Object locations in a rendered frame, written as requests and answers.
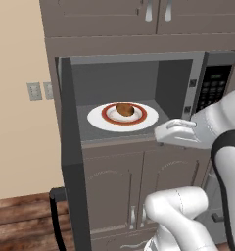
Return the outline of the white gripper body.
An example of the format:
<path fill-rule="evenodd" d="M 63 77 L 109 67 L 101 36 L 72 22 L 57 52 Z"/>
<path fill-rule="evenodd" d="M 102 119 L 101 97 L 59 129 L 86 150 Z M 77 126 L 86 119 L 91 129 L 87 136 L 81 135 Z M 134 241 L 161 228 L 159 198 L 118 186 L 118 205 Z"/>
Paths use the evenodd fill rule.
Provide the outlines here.
<path fill-rule="evenodd" d="M 158 143 L 177 145 L 183 147 L 198 147 L 201 141 L 197 138 L 194 129 L 195 122 L 173 119 L 154 129 Z"/>

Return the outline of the grey microwave oven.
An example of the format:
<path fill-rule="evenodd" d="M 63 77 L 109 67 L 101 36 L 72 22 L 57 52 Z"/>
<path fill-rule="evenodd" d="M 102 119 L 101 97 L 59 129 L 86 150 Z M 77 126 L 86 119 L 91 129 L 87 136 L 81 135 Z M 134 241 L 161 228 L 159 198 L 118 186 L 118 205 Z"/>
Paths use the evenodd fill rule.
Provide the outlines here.
<path fill-rule="evenodd" d="M 146 137 L 170 119 L 190 117 L 222 98 L 235 66 L 235 51 L 70 56 L 80 139 Z M 133 102 L 158 114 L 151 126 L 132 132 L 99 129 L 87 120 L 104 104 Z"/>

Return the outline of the brown potato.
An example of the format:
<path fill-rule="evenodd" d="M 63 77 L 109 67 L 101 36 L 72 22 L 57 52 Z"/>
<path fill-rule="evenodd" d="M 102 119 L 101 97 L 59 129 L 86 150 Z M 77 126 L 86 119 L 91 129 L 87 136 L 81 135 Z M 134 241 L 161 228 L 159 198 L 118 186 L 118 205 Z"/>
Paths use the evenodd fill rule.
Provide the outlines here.
<path fill-rule="evenodd" d="M 124 117 L 130 117 L 134 114 L 134 108 L 128 103 L 117 103 L 116 110 Z"/>

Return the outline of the dark grey microwave door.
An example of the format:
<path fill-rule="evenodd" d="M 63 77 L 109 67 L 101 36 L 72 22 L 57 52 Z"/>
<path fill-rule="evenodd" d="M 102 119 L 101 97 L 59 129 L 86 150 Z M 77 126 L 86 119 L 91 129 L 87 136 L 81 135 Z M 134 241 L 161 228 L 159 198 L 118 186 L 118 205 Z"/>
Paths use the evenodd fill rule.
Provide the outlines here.
<path fill-rule="evenodd" d="M 60 59 L 61 162 L 75 251 L 92 251 L 83 156 L 70 58 Z"/>

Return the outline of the taupe base cupboard door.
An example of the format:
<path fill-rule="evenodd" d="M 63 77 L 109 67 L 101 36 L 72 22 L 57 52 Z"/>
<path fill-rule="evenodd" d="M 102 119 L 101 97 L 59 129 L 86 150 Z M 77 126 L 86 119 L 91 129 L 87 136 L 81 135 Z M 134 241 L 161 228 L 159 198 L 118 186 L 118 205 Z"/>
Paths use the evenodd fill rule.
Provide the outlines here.
<path fill-rule="evenodd" d="M 147 195 L 160 190 L 183 186 L 203 186 L 210 161 L 208 150 L 162 146 L 144 154 L 143 175 L 140 191 L 138 228 L 155 227 L 149 220 L 140 227 L 142 207 Z"/>
<path fill-rule="evenodd" d="M 130 230 L 131 206 L 136 206 L 137 213 L 142 162 L 142 153 L 84 161 L 91 234 Z"/>

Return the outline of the grey appliance front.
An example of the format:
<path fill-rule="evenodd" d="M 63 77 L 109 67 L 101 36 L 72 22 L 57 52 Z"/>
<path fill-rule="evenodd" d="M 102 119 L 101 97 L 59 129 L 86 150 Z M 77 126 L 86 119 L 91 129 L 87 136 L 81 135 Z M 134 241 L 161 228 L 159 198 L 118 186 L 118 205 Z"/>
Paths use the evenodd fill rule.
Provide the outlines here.
<path fill-rule="evenodd" d="M 204 213 L 197 217 L 197 220 L 206 227 L 213 242 L 215 244 L 220 244 L 226 241 L 224 221 L 221 223 L 215 223 L 212 220 L 211 214 L 217 213 L 220 216 L 223 216 L 221 193 L 214 169 L 212 165 L 210 165 L 210 167 L 207 181 L 204 186 L 204 190 L 209 199 L 209 206 Z"/>

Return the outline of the taupe drawer front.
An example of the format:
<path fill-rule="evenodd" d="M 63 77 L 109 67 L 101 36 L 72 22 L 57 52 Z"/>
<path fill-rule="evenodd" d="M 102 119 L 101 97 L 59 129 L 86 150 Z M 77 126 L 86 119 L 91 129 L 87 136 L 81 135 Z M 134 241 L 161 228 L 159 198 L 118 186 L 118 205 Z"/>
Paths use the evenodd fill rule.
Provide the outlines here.
<path fill-rule="evenodd" d="M 129 233 L 113 235 L 105 238 L 96 238 L 91 240 L 92 251 L 120 251 L 119 248 L 124 244 L 137 244 L 153 237 L 156 229 L 148 228 L 145 230 L 136 230 Z"/>

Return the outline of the taupe wall cupboard door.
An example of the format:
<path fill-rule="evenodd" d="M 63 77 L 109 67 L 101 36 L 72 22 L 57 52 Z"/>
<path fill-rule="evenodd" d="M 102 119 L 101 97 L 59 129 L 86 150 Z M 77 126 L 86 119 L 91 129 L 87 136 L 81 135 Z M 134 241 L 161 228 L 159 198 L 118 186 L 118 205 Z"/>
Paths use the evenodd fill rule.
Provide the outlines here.
<path fill-rule="evenodd" d="M 160 0 L 145 21 L 148 0 L 39 0 L 44 33 L 52 37 L 155 34 Z"/>
<path fill-rule="evenodd" d="M 235 0 L 172 0 L 170 22 L 166 5 L 160 1 L 158 34 L 235 33 Z"/>

